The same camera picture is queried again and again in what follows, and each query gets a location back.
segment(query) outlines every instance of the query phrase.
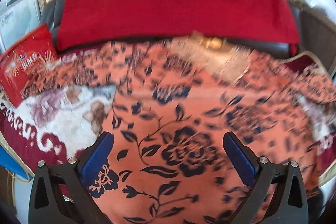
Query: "floral garment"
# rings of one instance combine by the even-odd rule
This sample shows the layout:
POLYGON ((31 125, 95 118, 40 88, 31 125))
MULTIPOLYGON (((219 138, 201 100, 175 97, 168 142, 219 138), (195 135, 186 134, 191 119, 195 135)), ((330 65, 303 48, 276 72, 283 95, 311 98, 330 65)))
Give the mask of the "floral garment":
POLYGON ((229 131, 257 156, 282 164, 296 160, 310 196, 318 186, 316 143, 296 95, 319 104, 335 101, 328 76, 297 75, 253 51, 249 70, 232 85, 178 59, 167 43, 109 42, 27 85, 26 95, 45 90, 50 79, 52 88, 77 79, 117 84, 102 124, 114 134, 114 147, 88 187, 102 212, 115 224, 226 223, 249 190, 224 152, 229 131), (85 71, 90 76, 82 77, 85 71))

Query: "silver bolt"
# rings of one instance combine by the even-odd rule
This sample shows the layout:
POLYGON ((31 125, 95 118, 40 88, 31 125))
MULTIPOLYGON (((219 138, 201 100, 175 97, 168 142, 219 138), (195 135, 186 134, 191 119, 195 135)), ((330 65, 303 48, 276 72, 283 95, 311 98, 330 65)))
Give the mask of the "silver bolt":
POLYGON ((293 167, 298 167, 298 164, 297 164, 297 162, 296 161, 291 161, 291 166, 293 166, 293 167))
POLYGON ((40 160, 40 161, 37 163, 37 166, 38 166, 39 168, 42 168, 44 165, 45 165, 45 161, 44 161, 44 160, 40 160))
POLYGON ((71 157, 70 159, 68 159, 68 163, 70 163, 70 164, 75 164, 76 162, 77 162, 76 157, 71 157))
POLYGON ((260 157, 259 161, 262 163, 262 164, 266 164, 268 163, 268 159, 266 157, 260 157))

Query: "gold embellishment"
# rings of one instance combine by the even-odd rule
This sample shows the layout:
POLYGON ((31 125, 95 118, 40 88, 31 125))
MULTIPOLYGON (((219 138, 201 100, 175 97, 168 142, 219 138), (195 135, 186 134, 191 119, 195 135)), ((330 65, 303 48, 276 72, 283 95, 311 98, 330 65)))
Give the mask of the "gold embellishment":
POLYGON ((194 63, 233 84, 251 65, 250 51, 227 43, 226 40, 205 38, 199 33, 174 38, 170 50, 186 61, 186 66, 194 63))

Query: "red bag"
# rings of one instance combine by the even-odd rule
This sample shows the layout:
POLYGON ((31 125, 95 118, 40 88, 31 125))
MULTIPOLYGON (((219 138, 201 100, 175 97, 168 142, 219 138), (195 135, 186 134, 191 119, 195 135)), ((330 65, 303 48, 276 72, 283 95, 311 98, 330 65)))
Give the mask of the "red bag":
POLYGON ((52 69, 57 54, 47 25, 22 37, 0 56, 0 86, 10 102, 18 107, 22 89, 35 71, 52 69))

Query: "floral blanket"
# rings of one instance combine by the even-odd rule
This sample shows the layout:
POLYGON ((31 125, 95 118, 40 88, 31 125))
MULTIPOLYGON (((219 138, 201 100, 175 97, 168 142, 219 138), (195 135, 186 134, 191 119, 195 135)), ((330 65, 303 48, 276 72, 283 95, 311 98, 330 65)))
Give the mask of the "floral blanket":
POLYGON ((311 70, 295 70, 289 60, 286 66, 253 51, 233 85, 180 60, 167 43, 109 42, 27 83, 27 96, 73 84, 117 85, 102 123, 114 147, 88 185, 102 212, 113 223, 225 223, 249 190, 223 149, 228 131, 258 156, 297 161, 312 195, 324 172, 318 149, 333 137, 314 138, 316 115, 298 96, 320 107, 336 101, 336 87, 313 60, 311 70))
POLYGON ((30 96, 16 109, 2 98, 2 144, 31 175, 39 160, 57 165, 79 156, 101 133, 115 89, 68 86, 30 96))

